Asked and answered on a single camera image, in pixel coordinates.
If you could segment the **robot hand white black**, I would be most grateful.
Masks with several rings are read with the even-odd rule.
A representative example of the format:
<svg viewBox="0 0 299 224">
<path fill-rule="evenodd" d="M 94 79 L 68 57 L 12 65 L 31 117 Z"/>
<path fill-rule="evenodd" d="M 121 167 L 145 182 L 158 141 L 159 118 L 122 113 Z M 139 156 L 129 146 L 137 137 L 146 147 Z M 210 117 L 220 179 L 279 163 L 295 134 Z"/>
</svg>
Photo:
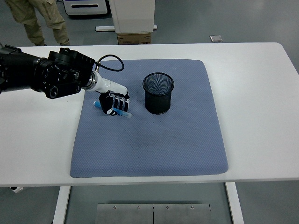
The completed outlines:
<svg viewBox="0 0 299 224">
<path fill-rule="evenodd" d="M 102 78 L 96 71 L 93 91 L 100 94 L 99 102 L 103 112 L 107 115 L 114 116 L 119 114 L 118 111 L 128 111 L 130 97 L 128 89 L 116 82 Z"/>
</svg>

